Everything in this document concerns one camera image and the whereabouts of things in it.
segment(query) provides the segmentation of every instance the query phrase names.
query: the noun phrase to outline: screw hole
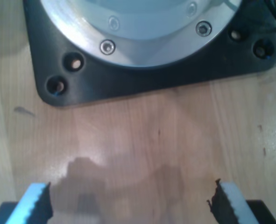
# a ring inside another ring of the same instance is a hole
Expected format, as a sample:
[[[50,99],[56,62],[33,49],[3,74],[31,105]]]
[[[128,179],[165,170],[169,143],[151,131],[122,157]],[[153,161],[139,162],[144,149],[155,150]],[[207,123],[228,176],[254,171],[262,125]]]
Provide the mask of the screw hole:
[[[242,42],[249,36],[249,31],[246,28],[229,29],[229,37],[235,42]]]
[[[254,44],[253,52],[260,59],[270,59],[275,52],[275,47],[270,40],[261,39]]]
[[[69,53],[64,57],[63,66],[70,72],[80,71],[84,66],[84,58],[79,53]]]
[[[48,80],[46,87],[50,94],[60,96],[66,91],[67,82],[61,76],[55,76]]]

